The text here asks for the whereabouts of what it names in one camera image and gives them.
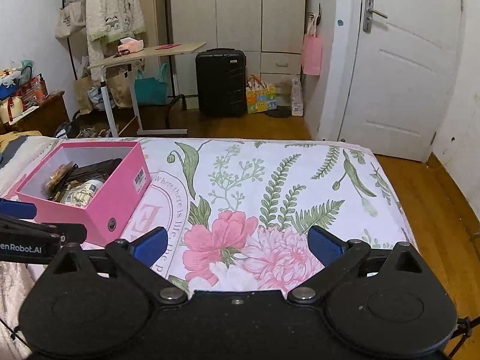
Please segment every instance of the bottle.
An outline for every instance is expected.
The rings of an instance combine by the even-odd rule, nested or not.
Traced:
[[[42,84],[40,83],[37,77],[34,78],[33,91],[35,93],[35,97],[37,98],[37,101],[41,103],[45,99],[45,95],[43,93]]]
[[[43,95],[47,97],[49,95],[49,91],[47,91],[47,84],[42,77],[42,73],[40,73],[38,76],[40,77],[40,84],[42,85]]]

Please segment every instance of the teal bag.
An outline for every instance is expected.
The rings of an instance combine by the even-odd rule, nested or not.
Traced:
[[[167,64],[160,67],[156,78],[143,78],[143,72],[137,70],[134,88],[138,105],[167,104],[168,85],[165,82],[166,76]]]

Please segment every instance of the barcode label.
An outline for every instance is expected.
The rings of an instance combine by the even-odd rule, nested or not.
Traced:
[[[133,184],[135,185],[135,190],[137,193],[140,192],[140,190],[143,188],[147,181],[147,178],[145,177],[145,171],[140,169],[140,172],[135,176],[135,180],[133,181]]]

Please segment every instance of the suitcase handle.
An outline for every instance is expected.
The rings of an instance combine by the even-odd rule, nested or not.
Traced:
[[[210,50],[207,50],[208,51],[217,51],[217,50],[228,50],[228,51],[235,51],[235,49],[228,49],[228,48],[225,48],[225,47],[220,47],[218,49],[210,49]]]

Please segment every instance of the colorful gift box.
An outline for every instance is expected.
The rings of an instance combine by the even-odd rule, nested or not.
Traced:
[[[252,76],[249,86],[246,87],[247,108],[249,114],[277,109],[277,89],[275,85]]]

